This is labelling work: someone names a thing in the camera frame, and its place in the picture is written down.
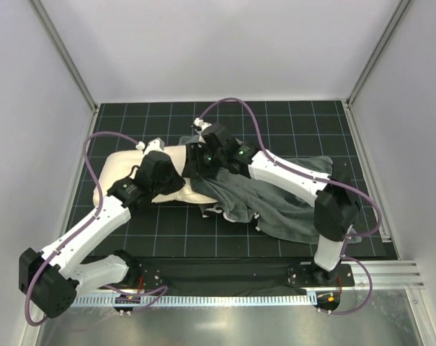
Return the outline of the cream rectangular pillow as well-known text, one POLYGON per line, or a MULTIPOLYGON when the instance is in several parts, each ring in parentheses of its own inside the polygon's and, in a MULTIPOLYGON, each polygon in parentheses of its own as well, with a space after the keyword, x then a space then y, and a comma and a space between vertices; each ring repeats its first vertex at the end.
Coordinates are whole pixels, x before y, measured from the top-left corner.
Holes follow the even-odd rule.
MULTIPOLYGON (((185 166, 186 147, 185 146, 166 146, 164 152, 170 156, 178 173, 181 173, 185 166)), ((128 176, 133 166, 139 166, 143 160, 144 153, 138 149, 129 151, 117 151, 110 154, 99 175, 99 185, 103 195, 107 194, 108 189, 114 182, 128 176)), ((157 195, 152 203, 167 203, 179 201, 198 205, 216 204, 217 201, 192 190, 190 178, 185 178, 184 187, 169 195, 157 195)))

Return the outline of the grey fleece zebra-lined pillowcase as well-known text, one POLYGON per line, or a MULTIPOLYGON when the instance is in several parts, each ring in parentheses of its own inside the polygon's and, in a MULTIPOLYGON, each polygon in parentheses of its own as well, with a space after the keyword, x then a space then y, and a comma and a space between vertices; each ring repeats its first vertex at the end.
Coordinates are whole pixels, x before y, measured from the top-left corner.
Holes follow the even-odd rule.
POLYGON ((317 244, 314 208, 279 187, 221 169, 214 177, 190 179, 193 199, 204 216, 218 213, 229 222, 251 223, 286 241, 317 244))

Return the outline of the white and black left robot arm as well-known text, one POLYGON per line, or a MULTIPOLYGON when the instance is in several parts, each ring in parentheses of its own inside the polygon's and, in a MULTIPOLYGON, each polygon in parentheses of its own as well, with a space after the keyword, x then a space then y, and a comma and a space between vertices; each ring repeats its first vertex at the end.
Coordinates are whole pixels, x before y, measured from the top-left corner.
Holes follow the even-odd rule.
POLYGON ((29 248, 19 257, 19 289, 25 294, 25 316, 35 304, 46 317, 64 313, 76 298, 94 289, 119 284, 129 289, 142 276, 139 262, 124 250, 89 264, 83 260, 115 229, 127 223, 158 195, 184 187, 184 165, 163 151, 146 154, 127 177, 114 182, 98 206, 61 238, 39 252, 29 248))

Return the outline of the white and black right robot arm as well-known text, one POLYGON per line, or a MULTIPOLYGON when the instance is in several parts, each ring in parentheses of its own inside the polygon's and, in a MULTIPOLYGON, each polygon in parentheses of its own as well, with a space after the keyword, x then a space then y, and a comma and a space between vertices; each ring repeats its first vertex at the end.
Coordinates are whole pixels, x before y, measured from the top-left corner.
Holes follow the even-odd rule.
POLYGON ((360 211, 358 197, 346 174, 331 176, 292 164, 263 146, 239 142, 219 123, 196 119, 199 139, 186 146, 186 177, 215 177, 221 170, 271 184, 313 208, 319 234, 311 277, 319 285, 337 281, 341 256, 360 211))

